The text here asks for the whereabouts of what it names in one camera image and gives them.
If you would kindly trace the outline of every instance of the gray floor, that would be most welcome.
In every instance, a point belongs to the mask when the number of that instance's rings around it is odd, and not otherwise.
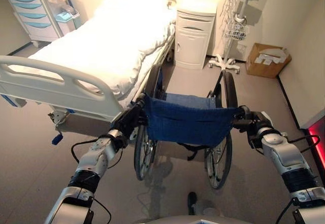
[[[18,53],[28,56],[33,46]],[[265,110],[280,131],[291,139],[302,135],[295,127],[288,106],[275,79],[249,76],[245,67],[234,74],[240,105],[252,110]],[[213,89],[218,68],[201,71],[165,65],[167,91],[205,97]],[[50,141],[56,135],[46,105],[28,103],[14,108],[0,100],[0,223],[42,223],[70,177],[76,163],[70,146],[91,137],[65,133],[58,145]],[[86,129],[96,129],[91,121]],[[187,194],[195,191],[201,200],[212,201],[224,216],[252,223],[274,223],[287,205],[288,192],[272,163],[250,149],[246,135],[232,131],[233,163],[222,190],[209,186],[202,156],[187,162],[188,152],[171,143],[160,143],[153,171],[147,181],[139,182],[133,168],[134,148],[124,150],[121,162],[102,178],[96,196],[113,214],[111,223],[134,223],[141,219],[187,214]],[[304,148],[306,142],[298,144]],[[77,154],[87,150],[77,149]],[[304,154],[318,174],[310,152]],[[93,205],[93,223],[106,223],[106,213]],[[294,223],[288,210],[282,223]]]

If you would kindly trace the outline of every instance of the wire basket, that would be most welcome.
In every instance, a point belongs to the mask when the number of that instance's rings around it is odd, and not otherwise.
[[[233,40],[244,40],[249,32],[247,26],[236,21],[230,22],[224,29],[223,36]]]

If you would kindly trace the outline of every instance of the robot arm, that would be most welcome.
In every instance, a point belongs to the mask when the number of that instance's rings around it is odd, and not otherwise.
[[[107,135],[101,136],[79,161],[74,176],[45,220],[45,224],[91,224],[90,207],[100,179],[118,150],[126,148],[127,139],[138,125],[143,101],[139,101],[114,122]]]
[[[300,209],[294,211],[298,224],[323,223],[325,219],[325,190],[318,186],[306,160],[294,144],[273,128],[265,112],[250,112],[242,107],[235,128],[247,132],[252,148],[263,149],[263,155],[270,159],[281,175],[290,198]]]

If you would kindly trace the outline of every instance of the wheelchair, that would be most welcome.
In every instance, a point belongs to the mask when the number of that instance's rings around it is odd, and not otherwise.
[[[226,107],[222,107],[221,80],[224,83]],[[160,67],[153,67],[145,88],[145,110],[142,112],[135,139],[134,167],[138,180],[143,180],[159,141],[177,142],[193,152],[204,150],[204,167],[210,185],[224,185],[232,162],[232,120],[238,112],[237,95],[231,73],[221,71],[214,90],[206,98],[166,93]]]

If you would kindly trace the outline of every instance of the white pillow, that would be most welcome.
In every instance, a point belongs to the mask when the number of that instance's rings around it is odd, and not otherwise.
[[[161,12],[168,9],[170,0],[104,0],[96,9],[95,16],[122,11]]]

